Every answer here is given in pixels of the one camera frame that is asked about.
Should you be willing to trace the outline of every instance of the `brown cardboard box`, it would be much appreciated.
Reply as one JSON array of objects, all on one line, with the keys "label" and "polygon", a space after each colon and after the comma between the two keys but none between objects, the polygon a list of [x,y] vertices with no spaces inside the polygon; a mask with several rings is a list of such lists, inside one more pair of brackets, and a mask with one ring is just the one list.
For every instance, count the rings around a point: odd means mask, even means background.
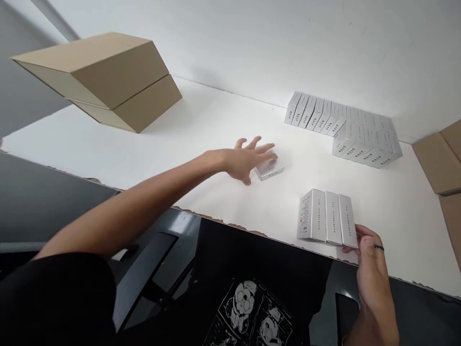
[{"label": "brown cardboard box", "polygon": [[413,150],[436,194],[461,192],[461,162],[440,133],[416,142]]},{"label": "brown cardboard box", "polygon": [[114,109],[168,75],[150,40],[108,33],[12,57],[65,98]]},{"label": "brown cardboard box", "polygon": [[461,161],[461,120],[440,131],[451,150]]},{"label": "brown cardboard box", "polygon": [[447,224],[456,260],[461,269],[461,194],[441,197],[440,206],[442,207],[443,217]]},{"label": "brown cardboard box", "polygon": [[112,110],[71,101],[99,123],[140,133],[181,98],[169,74]]}]

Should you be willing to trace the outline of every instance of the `right hand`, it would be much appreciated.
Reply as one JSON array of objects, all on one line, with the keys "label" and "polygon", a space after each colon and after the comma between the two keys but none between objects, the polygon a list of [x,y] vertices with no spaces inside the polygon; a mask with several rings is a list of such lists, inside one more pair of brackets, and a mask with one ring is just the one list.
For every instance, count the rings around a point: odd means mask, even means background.
[{"label": "right hand", "polygon": [[375,245],[383,246],[381,238],[369,228],[355,225],[359,248],[344,247],[348,253],[355,250],[359,260],[357,283],[364,314],[376,321],[375,327],[382,337],[393,337],[398,340],[399,331],[395,318],[395,307],[390,291],[388,269],[384,251]]}]

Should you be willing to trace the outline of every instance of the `sleeve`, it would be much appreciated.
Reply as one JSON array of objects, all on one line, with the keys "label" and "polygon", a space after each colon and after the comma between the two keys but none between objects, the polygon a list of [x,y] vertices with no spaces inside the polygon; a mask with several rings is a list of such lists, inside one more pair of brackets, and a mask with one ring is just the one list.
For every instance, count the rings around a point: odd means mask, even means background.
[{"label": "sleeve", "polygon": [[0,283],[0,335],[66,343],[115,334],[116,285],[109,265],[89,253],[28,262]]}]

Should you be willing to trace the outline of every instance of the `floor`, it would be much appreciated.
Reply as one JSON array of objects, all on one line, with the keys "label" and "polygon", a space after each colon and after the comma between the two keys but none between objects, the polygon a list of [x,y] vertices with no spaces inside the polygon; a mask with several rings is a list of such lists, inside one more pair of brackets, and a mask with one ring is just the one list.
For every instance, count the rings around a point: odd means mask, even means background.
[{"label": "floor", "polygon": [[[47,241],[61,227],[116,193],[1,153],[0,177],[0,243]],[[193,258],[198,220],[196,216],[170,209],[138,240],[142,247],[158,230],[178,235],[178,242],[153,279],[162,288],[168,289]],[[129,261],[109,263],[118,281],[130,265]],[[337,345],[335,293],[358,300],[356,271],[356,267],[334,261],[322,309],[309,326],[313,345]],[[185,289],[182,286],[176,296]],[[461,345],[460,300],[394,279],[391,289],[401,345]],[[136,316],[142,319],[152,308],[149,301],[141,301]]]}]

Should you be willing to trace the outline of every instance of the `gray wall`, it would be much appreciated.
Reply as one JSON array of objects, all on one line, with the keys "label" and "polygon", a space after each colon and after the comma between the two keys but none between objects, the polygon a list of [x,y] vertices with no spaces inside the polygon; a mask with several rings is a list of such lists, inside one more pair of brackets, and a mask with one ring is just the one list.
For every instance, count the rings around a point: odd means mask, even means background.
[{"label": "gray wall", "polygon": [[10,59],[55,44],[0,0],[0,138],[69,105]]}]

